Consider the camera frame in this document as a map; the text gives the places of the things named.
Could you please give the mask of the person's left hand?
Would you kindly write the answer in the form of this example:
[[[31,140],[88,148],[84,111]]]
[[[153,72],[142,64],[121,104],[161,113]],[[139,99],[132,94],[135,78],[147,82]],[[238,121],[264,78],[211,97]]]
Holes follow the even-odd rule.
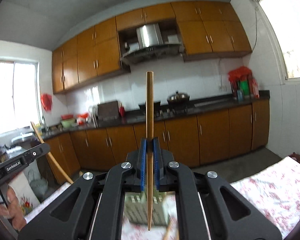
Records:
[[[19,206],[19,200],[15,195],[15,191],[10,186],[7,189],[7,199],[7,207],[0,204],[0,216],[11,219],[13,228],[20,231],[27,222],[23,217],[23,211]]]

